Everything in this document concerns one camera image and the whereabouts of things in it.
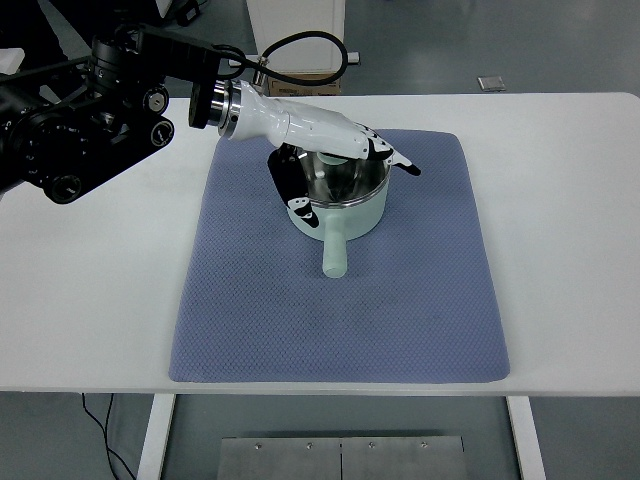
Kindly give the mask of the white and black hand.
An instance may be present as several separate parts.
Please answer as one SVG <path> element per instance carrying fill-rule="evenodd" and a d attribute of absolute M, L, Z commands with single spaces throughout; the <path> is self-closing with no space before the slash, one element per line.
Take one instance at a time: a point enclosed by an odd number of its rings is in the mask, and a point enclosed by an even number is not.
<path fill-rule="evenodd" d="M 312 231 L 320 228 L 312 206 L 320 201 L 320 190 L 309 186 L 302 154 L 329 165 L 331 180 L 345 184 L 327 189 L 330 204 L 338 204 L 337 196 L 342 194 L 351 200 L 360 197 L 351 192 L 355 182 L 346 179 L 350 170 L 360 172 L 372 166 L 386 174 L 390 167 L 397 166 L 413 176 L 421 174 L 417 166 L 369 127 L 338 112 L 262 96 L 244 81 L 231 83 L 218 132 L 237 141 L 263 137 L 276 147 L 268 159 L 276 189 L 292 218 Z"/>

